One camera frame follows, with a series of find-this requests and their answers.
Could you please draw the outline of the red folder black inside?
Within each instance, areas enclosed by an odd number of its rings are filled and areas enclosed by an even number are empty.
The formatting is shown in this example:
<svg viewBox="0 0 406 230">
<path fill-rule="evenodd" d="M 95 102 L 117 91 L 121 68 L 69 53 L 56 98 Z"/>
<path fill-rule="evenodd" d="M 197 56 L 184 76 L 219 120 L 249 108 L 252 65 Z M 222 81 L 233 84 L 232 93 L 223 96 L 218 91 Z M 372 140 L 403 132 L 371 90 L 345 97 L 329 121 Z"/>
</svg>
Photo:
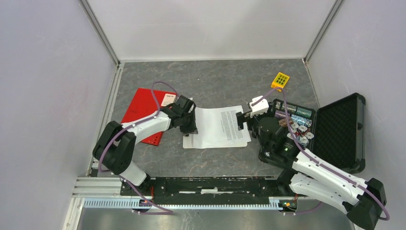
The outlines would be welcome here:
<svg viewBox="0 0 406 230">
<path fill-rule="evenodd" d="M 175 92 L 154 90 L 158 104 L 161 107 L 169 105 L 176 100 Z M 155 113 L 157 110 L 156 103 L 150 89 L 139 88 L 121 121 L 122 124 L 142 119 Z"/>
</svg>

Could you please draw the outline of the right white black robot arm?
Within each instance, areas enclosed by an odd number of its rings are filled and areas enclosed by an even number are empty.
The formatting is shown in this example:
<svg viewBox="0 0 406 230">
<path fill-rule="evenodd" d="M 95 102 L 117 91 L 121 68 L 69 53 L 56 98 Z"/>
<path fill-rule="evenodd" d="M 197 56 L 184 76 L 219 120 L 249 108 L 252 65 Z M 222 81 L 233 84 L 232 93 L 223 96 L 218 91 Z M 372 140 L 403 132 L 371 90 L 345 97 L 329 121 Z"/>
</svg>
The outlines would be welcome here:
<svg viewBox="0 0 406 230">
<path fill-rule="evenodd" d="M 328 204 L 364 230 L 375 229 L 379 220 L 389 220 L 381 181 L 367 181 L 326 162 L 299 144 L 290 124 L 283 127 L 266 113 L 238 112 L 236 117 L 238 128 L 247 125 L 264 154 L 286 170 L 276 183 L 281 195 L 294 192 Z"/>
</svg>

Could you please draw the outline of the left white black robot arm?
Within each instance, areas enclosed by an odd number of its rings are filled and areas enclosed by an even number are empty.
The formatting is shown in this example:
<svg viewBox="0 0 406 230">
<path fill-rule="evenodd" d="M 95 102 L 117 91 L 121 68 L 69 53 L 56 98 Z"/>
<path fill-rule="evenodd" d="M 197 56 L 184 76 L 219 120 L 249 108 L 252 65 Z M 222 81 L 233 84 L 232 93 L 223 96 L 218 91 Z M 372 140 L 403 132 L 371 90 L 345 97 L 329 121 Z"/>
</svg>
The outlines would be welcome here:
<svg viewBox="0 0 406 230">
<path fill-rule="evenodd" d="M 195 102 L 181 95 L 174 103 L 159 106 L 157 111 L 134 122 L 111 121 L 96 142 L 93 157 L 99 166 L 130 182 L 138 195 L 145 195 L 150 190 L 149 175 L 133 162 L 135 145 L 151 135 L 177 127 L 185 136 L 197 134 L 195 109 Z"/>
</svg>

